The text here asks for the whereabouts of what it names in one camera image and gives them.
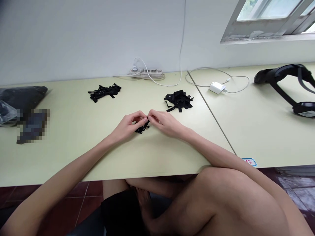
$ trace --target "pile of black strips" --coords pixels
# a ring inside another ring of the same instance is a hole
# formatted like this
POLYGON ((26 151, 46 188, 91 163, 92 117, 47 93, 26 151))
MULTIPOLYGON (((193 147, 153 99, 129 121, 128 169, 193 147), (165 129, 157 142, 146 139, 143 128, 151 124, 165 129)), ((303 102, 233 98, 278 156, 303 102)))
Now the pile of black strips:
POLYGON ((93 92, 88 92, 91 94, 90 98, 97 103, 97 100, 106 96, 110 95, 112 98, 115 98, 114 95, 117 95, 118 92, 120 92, 121 87, 119 87, 117 84, 114 84, 113 86, 103 87, 99 86, 98 90, 94 90, 93 92))
POLYGON ((168 94, 165 96, 164 101, 166 102, 166 105, 168 108, 168 110, 166 110, 167 112, 170 112, 172 110, 174 110, 175 108, 178 108, 179 112, 182 112, 182 108, 188 109, 188 108, 192 108, 193 106, 190 104, 190 102, 193 100, 194 98, 191 98, 190 95, 186 96, 186 93, 183 90, 174 92, 173 94, 168 94), (167 104, 167 101, 173 103, 173 106, 169 106, 167 104))
POLYGON ((149 123, 149 121, 147 123, 145 123, 144 126, 137 128, 137 130, 135 132, 141 134, 143 131, 145 131, 146 128, 150 128, 150 126, 148 126, 148 123, 149 123))

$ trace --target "number label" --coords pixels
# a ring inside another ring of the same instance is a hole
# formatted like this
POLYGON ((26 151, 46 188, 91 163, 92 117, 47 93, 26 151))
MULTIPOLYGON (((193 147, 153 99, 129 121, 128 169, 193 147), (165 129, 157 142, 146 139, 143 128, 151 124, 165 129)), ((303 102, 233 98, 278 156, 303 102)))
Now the number label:
POLYGON ((246 161, 248 164, 251 164, 252 166, 257 166, 257 163, 253 158, 242 158, 244 161, 246 161))

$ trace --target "hand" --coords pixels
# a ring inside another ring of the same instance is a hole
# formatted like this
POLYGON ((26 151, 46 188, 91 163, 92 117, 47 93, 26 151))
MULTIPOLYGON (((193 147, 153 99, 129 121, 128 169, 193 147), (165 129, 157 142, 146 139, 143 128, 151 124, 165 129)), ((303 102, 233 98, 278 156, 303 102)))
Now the hand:
POLYGON ((165 111, 150 110, 148 119, 160 131, 174 138, 181 138, 187 129, 186 126, 165 111))
POLYGON ((109 135, 115 142, 121 142, 130 137, 138 128, 143 126, 148 121, 147 116, 142 111, 137 111, 130 115, 125 115, 121 122, 109 135))

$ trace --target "charger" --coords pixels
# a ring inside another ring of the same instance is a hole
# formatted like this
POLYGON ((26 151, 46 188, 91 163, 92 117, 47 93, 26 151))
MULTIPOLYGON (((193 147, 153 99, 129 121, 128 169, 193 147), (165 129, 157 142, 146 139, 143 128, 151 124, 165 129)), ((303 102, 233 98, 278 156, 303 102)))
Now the charger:
POLYGON ((212 82, 210 87, 209 87, 209 90, 211 90, 212 92, 215 92, 216 94, 219 94, 222 91, 227 92, 227 90, 225 88, 226 88, 226 86, 224 86, 218 82, 212 82))

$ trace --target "desk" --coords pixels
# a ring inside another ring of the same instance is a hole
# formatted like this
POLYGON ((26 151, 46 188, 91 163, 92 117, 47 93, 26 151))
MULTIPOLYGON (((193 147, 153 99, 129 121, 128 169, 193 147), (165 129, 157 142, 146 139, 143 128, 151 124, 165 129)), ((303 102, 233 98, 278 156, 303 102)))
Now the desk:
MULTIPOLYGON (((304 65, 315 76, 315 64, 304 65)), ((198 89, 239 157, 253 158, 257 167, 315 164, 315 120, 295 115, 291 105, 271 85, 254 84, 258 71, 278 66, 281 65, 222 69, 232 76, 250 78, 249 87, 239 93, 217 95, 208 88, 198 89)), ((211 69, 194 71, 191 76, 200 85, 223 83, 228 78, 211 69)), ((235 78, 225 85, 233 92, 242 89, 247 81, 235 78)), ((315 94, 304 90, 296 77, 287 76, 278 84, 297 102, 315 101, 315 94)))
MULTIPOLYGON (((183 89, 194 97, 193 107, 171 112, 184 125, 208 140, 232 151, 218 124, 195 86, 183 73, 176 87, 163 87, 152 81, 130 78, 100 78, 38 83, 48 94, 37 109, 50 109, 50 123, 43 140, 16 144, 16 127, 0 128, 0 187, 42 184, 65 165, 105 138, 124 115, 137 110, 166 110, 164 96, 183 89), (112 99, 105 96, 94 103, 88 91, 99 85, 118 84, 121 92, 112 99)), ((180 73, 167 73, 160 83, 177 83, 180 73)), ((84 181, 180 175, 198 173, 209 162, 180 140, 169 138, 150 126, 143 134, 110 151, 88 173, 84 181)))

